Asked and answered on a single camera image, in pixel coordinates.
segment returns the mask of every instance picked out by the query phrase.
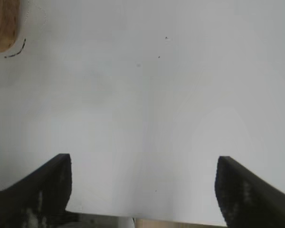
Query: wicker basket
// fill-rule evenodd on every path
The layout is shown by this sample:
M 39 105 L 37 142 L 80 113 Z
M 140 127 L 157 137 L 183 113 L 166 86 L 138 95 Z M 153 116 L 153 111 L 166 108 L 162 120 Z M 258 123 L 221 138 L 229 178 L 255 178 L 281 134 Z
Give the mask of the wicker basket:
M 0 0 L 0 52 L 16 41 L 19 0 Z

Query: wooden surface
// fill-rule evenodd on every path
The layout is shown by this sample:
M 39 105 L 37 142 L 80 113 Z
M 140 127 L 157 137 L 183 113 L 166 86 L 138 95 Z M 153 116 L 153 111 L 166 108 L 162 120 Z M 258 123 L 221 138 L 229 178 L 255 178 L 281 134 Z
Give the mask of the wooden surface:
M 19 0 L 0 0 L 0 52 L 15 43 L 18 16 Z
M 222 227 L 138 219 L 135 222 L 135 228 L 222 228 Z

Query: white surface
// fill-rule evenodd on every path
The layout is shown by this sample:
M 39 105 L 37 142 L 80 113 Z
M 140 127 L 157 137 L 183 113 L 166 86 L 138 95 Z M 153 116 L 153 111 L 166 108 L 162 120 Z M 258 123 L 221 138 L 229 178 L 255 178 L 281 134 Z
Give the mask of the white surface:
M 70 153 L 72 211 L 224 224 L 219 155 L 285 192 L 285 0 L 22 0 L 21 14 L 8 54 L 24 51 L 0 55 L 0 189 Z

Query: woven basket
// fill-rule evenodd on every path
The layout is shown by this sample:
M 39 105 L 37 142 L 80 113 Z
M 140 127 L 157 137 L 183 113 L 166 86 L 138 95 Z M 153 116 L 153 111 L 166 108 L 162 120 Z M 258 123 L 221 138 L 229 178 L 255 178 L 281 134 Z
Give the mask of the woven basket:
M 0 0 L 0 52 L 16 41 L 19 0 Z

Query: black plastic part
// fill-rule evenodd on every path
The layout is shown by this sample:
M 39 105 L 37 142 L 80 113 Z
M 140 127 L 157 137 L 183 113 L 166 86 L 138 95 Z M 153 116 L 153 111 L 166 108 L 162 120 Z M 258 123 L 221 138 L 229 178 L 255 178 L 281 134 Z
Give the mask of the black plastic part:
M 229 228 L 285 228 L 285 194 L 230 157 L 218 159 L 215 193 Z

